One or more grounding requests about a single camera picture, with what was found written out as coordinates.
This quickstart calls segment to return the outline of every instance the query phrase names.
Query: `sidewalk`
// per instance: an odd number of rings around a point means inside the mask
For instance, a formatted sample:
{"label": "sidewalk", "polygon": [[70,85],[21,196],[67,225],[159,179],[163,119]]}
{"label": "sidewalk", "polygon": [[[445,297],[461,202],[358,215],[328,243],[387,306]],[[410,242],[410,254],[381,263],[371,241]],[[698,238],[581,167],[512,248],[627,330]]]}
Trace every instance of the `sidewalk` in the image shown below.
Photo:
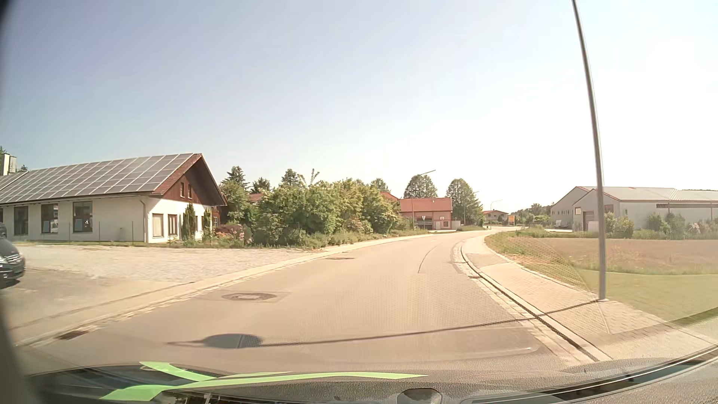
{"label": "sidewalk", "polygon": [[718,338],[710,337],[718,336],[716,319],[679,327],[617,301],[597,302],[593,293],[494,253],[484,244],[484,237],[467,240],[462,249],[481,276],[514,294],[533,314],[560,323],[611,359],[677,358],[718,344]]}

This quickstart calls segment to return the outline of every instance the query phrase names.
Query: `red tile roof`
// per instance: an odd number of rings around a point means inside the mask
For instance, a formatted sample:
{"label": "red tile roof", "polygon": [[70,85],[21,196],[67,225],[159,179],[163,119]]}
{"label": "red tile roof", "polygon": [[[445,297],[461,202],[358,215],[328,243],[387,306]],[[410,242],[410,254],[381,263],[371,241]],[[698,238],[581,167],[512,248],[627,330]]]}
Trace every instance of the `red tile roof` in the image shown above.
{"label": "red tile roof", "polygon": [[411,203],[414,202],[414,212],[452,211],[451,198],[407,198],[399,199],[402,212],[411,212]]}

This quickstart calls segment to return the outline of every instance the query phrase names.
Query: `asphalt road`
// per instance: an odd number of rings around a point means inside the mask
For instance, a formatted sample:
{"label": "asphalt road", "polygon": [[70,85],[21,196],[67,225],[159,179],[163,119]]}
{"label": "asphalt road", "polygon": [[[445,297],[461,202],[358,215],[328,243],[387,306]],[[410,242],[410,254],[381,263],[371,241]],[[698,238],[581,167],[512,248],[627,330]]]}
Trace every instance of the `asphalt road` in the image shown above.
{"label": "asphalt road", "polygon": [[30,373],[138,361],[237,373],[565,368],[459,269],[457,245],[476,236],[438,234],[288,267],[23,348],[21,361]]}

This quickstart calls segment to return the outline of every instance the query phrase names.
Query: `parked car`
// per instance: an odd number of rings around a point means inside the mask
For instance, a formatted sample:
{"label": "parked car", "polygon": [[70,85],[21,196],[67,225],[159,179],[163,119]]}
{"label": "parked car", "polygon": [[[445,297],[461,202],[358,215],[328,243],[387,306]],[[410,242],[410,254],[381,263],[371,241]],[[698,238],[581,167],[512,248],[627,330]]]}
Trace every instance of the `parked car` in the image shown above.
{"label": "parked car", "polygon": [[0,223],[0,288],[25,275],[25,257],[6,238],[5,225]]}

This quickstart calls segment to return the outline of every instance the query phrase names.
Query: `grass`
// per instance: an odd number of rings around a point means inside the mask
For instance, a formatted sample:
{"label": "grass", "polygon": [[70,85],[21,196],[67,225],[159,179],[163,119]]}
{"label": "grass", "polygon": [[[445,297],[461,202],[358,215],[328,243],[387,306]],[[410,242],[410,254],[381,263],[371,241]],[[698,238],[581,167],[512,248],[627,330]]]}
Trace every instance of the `grass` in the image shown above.
{"label": "grass", "polygon": [[475,226],[473,224],[469,224],[467,226],[461,226],[458,229],[456,229],[456,231],[477,231],[477,230],[486,230],[486,229],[482,226]]}
{"label": "grass", "polygon": [[[598,290],[595,239],[535,237],[506,232],[489,248],[576,288]],[[607,240],[607,295],[667,321],[718,316],[718,241]]]}

